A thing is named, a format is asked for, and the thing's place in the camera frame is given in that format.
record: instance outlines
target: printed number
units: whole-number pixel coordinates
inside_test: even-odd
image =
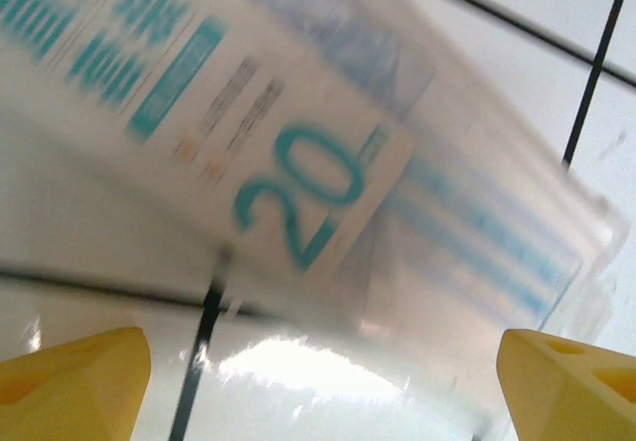
[[[297,164],[290,152],[294,143],[299,139],[323,149],[327,154],[335,157],[348,170],[351,181],[346,192],[338,192],[327,185],[320,184]],[[274,156],[276,162],[293,178],[301,190],[331,206],[342,207],[350,205],[358,200],[365,189],[364,169],[358,164],[355,156],[352,156],[347,151],[347,148],[333,136],[318,128],[298,123],[287,127],[276,138]],[[282,185],[282,183],[270,178],[249,180],[238,191],[235,198],[235,219],[241,229],[248,229],[254,223],[249,210],[255,199],[261,195],[270,195],[277,198],[282,204],[285,216],[285,233],[289,253],[298,267],[302,270],[307,270],[334,235],[338,225],[327,218],[307,246],[303,248],[298,209],[293,198],[293,188],[284,188]]]

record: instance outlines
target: number 20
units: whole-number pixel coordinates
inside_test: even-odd
[[[349,173],[349,188],[344,193],[321,184],[307,174],[290,154],[295,142],[304,140],[334,157]],[[300,123],[288,126],[280,132],[274,143],[276,163],[287,173],[296,186],[313,198],[334,207],[353,204],[365,190],[364,168],[358,164],[345,145],[333,135]],[[248,180],[238,191],[234,202],[234,216],[241,229],[245,230],[254,224],[250,208],[257,197],[274,196],[280,201],[284,214],[287,248],[294,263],[303,271],[307,270],[318,257],[329,239],[336,232],[338,224],[326,218],[318,231],[313,235],[306,247],[302,247],[301,228],[298,209],[294,200],[294,188],[285,188],[284,183],[269,177],[258,177]]]

